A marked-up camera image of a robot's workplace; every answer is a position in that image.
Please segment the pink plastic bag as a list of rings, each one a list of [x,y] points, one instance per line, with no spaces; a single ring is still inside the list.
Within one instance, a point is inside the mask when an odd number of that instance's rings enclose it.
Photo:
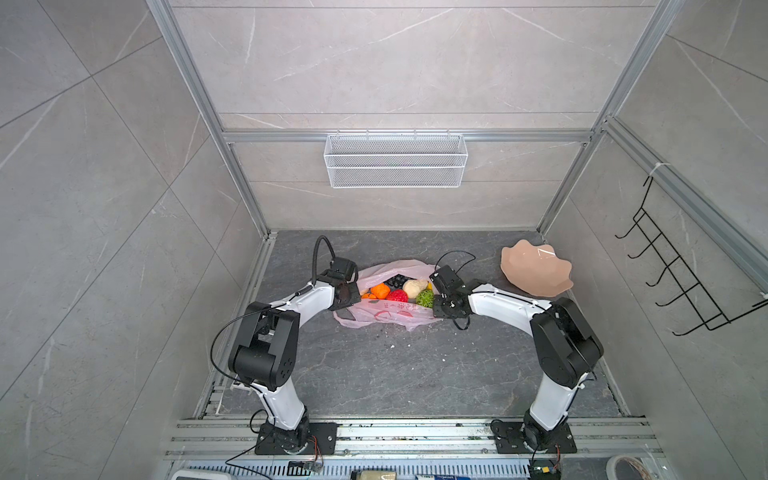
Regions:
[[[433,271],[434,265],[420,260],[396,260],[361,270],[357,285],[363,293],[397,274],[416,280],[427,280]],[[342,326],[353,329],[373,324],[397,324],[413,331],[417,327],[440,321],[440,318],[433,314],[431,307],[384,299],[362,299],[360,303],[334,312],[333,317]]]

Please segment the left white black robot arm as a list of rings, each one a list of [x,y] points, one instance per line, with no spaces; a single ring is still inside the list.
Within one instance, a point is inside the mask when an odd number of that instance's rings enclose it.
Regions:
[[[358,267],[336,257],[304,287],[268,304],[246,309],[227,361],[243,386],[258,395],[266,427],[284,451],[296,454],[310,441],[306,406],[291,380],[296,366],[300,327],[323,311],[336,311],[361,301]]]

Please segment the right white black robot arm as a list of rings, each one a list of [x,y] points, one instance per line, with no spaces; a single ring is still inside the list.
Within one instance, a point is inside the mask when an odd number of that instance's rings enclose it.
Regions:
[[[543,372],[536,397],[520,429],[525,447],[540,452],[555,445],[567,426],[569,409],[604,347],[574,301],[532,299],[477,281],[465,282],[449,266],[436,269],[430,280],[437,293],[438,318],[490,317],[529,335]]]

